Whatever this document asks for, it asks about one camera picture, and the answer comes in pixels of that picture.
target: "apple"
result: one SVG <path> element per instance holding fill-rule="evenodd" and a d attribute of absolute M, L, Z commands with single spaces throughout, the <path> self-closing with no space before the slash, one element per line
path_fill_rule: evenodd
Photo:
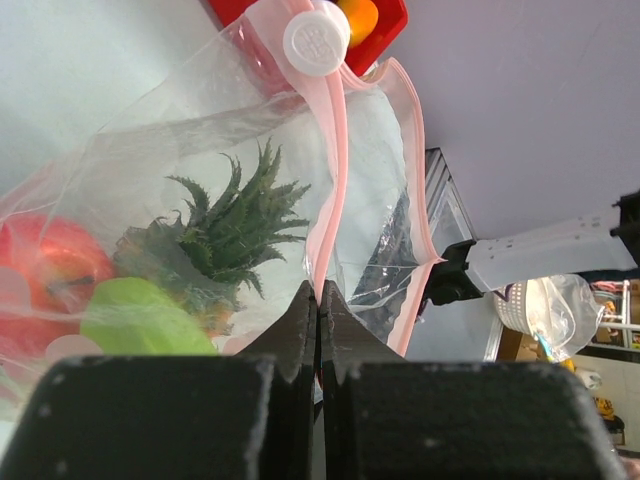
<path fill-rule="evenodd" d="M 217 353 L 198 321 L 142 278 L 114 278 L 98 285 L 80 333 L 110 355 Z"/>
<path fill-rule="evenodd" d="M 62 217 L 11 215 L 0 225 L 0 356 L 42 358 L 47 346 L 78 333 L 95 286 L 114 275 L 111 260 L 82 227 Z"/>

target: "white basket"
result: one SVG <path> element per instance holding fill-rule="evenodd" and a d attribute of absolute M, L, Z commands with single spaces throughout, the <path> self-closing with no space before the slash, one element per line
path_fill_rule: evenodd
<path fill-rule="evenodd" d="M 507 288 L 501 288 L 500 293 L 506 296 Z M 494 303 L 498 317 L 505 327 L 516 332 L 531 335 L 531 327 L 527 321 L 527 282 L 514 283 L 508 289 L 508 301 L 494 295 Z"/>

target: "red apple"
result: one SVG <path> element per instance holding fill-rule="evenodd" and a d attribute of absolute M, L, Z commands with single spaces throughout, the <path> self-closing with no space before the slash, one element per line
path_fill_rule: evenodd
<path fill-rule="evenodd" d="M 10 358 L 43 357 L 53 340 L 78 333 L 76 322 L 52 321 L 46 314 L 82 312 L 95 286 L 114 275 L 111 260 L 85 229 L 34 213 L 2 223 L 0 268 L 17 273 L 28 290 L 28 305 L 22 295 L 0 295 L 0 356 Z"/>

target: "plastic bag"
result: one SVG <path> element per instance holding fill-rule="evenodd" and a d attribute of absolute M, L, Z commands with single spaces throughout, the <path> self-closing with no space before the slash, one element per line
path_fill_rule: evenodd
<path fill-rule="evenodd" d="M 282 35 L 311 9 L 254 4 L 0 200 L 0 416 L 69 355 L 234 353 L 306 279 L 406 350 L 438 260 L 417 96 L 393 60 L 297 72 Z"/>
<path fill-rule="evenodd" d="M 555 362 L 572 357 L 595 335 L 604 307 L 578 275 L 553 275 L 529 282 L 527 321 Z"/>

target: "green fruit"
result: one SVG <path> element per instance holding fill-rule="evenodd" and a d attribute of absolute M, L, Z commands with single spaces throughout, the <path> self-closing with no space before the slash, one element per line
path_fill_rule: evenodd
<path fill-rule="evenodd" d="M 195 318 L 142 278 L 99 284 L 80 333 L 113 355 L 215 355 Z"/>

